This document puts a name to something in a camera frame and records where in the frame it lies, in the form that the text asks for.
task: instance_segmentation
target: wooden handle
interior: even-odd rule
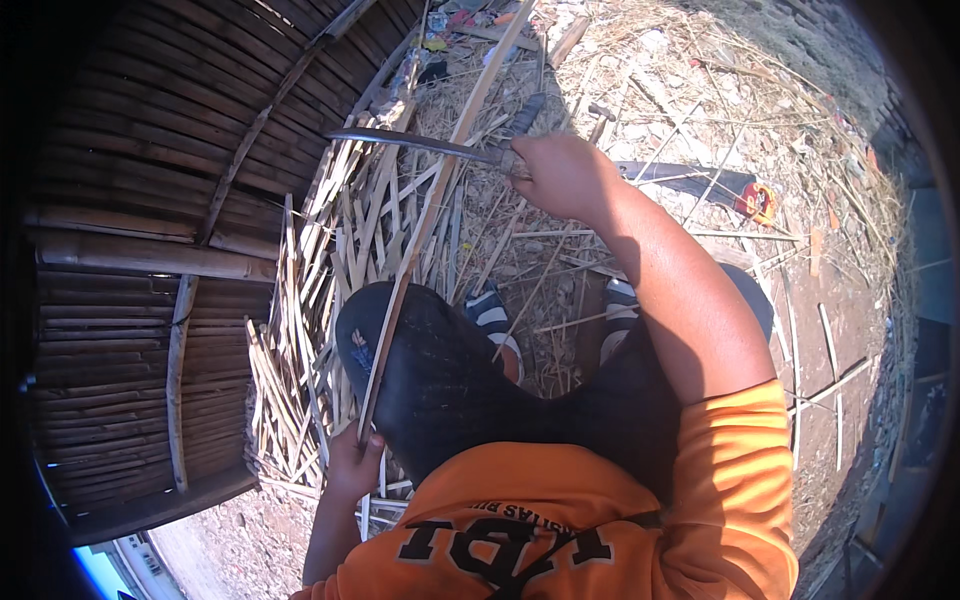
[[[500,159],[500,172],[522,180],[533,180],[526,161],[509,148],[503,152],[503,157]]]

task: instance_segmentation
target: curved blade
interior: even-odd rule
[[[423,148],[432,150],[445,155],[459,156],[469,160],[479,160],[488,164],[499,164],[500,159],[489,152],[483,150],[474,150],[469,146],[451,144],[441,139],[432,137],[423,137],[422,135],[413,135],[405,132],[391,132],[390,130],[377,130],[369,127],[350,127],[344,130],[334,130],[324,133],[327,139],[355,139],[363,142],[380,142],[383,144],[397,144],[399,146],[409,146],[411,148]]]

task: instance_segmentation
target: black pants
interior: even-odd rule
[[[769,341],[773,309],[763,292],[746,273],[721,266]],[[367,389],[392,288],[380,282],[361,289],[337,319],[340,358],[358,394]],[[627,470],[662,502],[671,501],[681,408],[643,319],[589,383],[549,400],[507,379],[501,359],[491,362],[495,351],[475,324],[432,290],[407,290],[373,423],[414,486],[480,444],[576,444]]]

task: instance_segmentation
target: black and white striped footwear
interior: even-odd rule
[[[640,316],[637,309],[627,310],[636,304],[636,292],[630,282],[617,278],[611,279],[604,288],[603,297],[604,312],[619,312],[607,315],[607,337],[604,338],[603,346],[600,347],[601,365],[627,337],[630,328],[636,323],[636,318]]]
[[[510,320],[507,311],[503,308],[503,299],[496,291],[496,283],[487,279],[480,296],[467,293],[464,301],[464,315],[483,330],[490,341],[498,347],[503,344],[516,354],[519,377],[516,384],[523,381],[523,358],[520,355],[520,346],[514,336],[508,336]]]

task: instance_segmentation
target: foot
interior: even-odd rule
[[[487,279],[480,296],[467,294],[464,302],[464,315],[475,323],[497,347],[502,346],[503,374],[515,384],[523,381],[523,361],[520,359],[520,346],[510,331],[510,321],[503,307],[503,299],[496,292],[496,283]]]
[[[638,309],[630,310],[636,305],[636,292],[629,282],[613,278],[607,283],[603,291],[604,312],[607,315],[607,337],[600,347],[600,364],[607,362],[616,347],[627,337],[627,333],[639,317]]]

